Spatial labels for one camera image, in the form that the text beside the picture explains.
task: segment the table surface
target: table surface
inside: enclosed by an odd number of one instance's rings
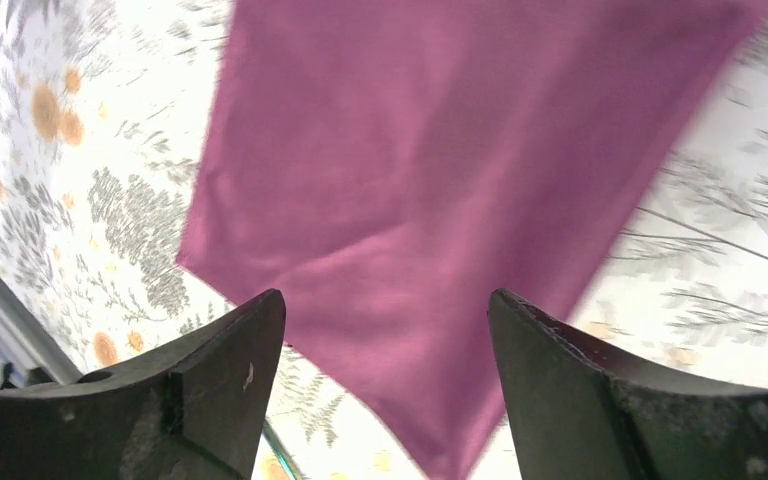
[[[229,308],[174,256],[230,7],[0,2],[0,275],[84,371]],[[573,323],[674,368],[768,387],[768,34],[712,90]],[[421,478],[374,415],[291,348],[269,419],[309,478]],[[283,478],[260,455],[256,478]],[[518,478],[504,422],[474,477]]]

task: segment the folded cloth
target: folded cloth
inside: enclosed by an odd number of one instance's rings
[[[508,287],[566,317],[768,0],[237,0],[178,262],[432,479],[505,407]]]

